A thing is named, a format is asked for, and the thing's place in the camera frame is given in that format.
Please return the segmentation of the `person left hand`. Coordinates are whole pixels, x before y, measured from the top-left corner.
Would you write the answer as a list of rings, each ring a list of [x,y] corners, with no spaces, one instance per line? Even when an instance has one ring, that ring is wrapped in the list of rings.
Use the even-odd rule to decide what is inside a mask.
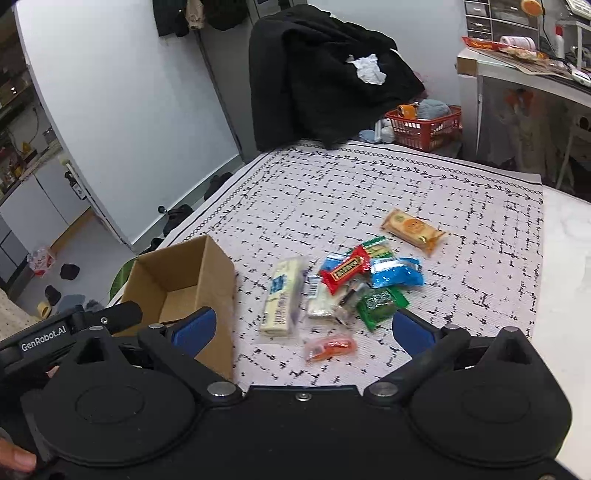
[[[36,468],[37,459],[30,453],[5,439],[0,439],[0,464],[3,468],[30,473]]]

